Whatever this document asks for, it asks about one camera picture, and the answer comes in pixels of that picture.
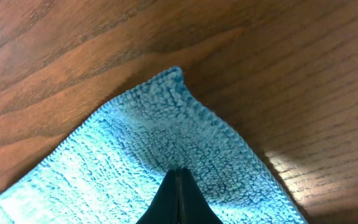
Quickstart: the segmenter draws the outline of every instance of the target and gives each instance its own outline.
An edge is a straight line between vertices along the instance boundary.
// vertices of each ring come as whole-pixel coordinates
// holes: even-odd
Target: brown wood
[[[0,0],[0,192],[172,65],[311,223],[358,223],[356,0]]]

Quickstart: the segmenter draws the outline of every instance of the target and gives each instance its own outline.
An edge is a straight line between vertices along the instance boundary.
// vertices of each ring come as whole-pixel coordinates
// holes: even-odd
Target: wooden surface
[[[311,223],[358,223],[358,1],[0,0],[0,192],[172,65]]]

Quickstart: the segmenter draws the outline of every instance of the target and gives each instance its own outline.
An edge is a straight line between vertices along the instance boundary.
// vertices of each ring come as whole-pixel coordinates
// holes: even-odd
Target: terry loop texture
[[[187,167],[224,223],[306,223],[244,140],[173,67],[115,97],[0,195],[0,223],[135,223]]]

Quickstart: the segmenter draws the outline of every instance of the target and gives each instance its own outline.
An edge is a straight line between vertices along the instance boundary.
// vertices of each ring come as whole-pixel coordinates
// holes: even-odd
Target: blue microfiber cloth
[[[0,195],[0,223],[136,223],[187,167],[223,223],[306,223],[244,140],[173,67],[93,113]]]

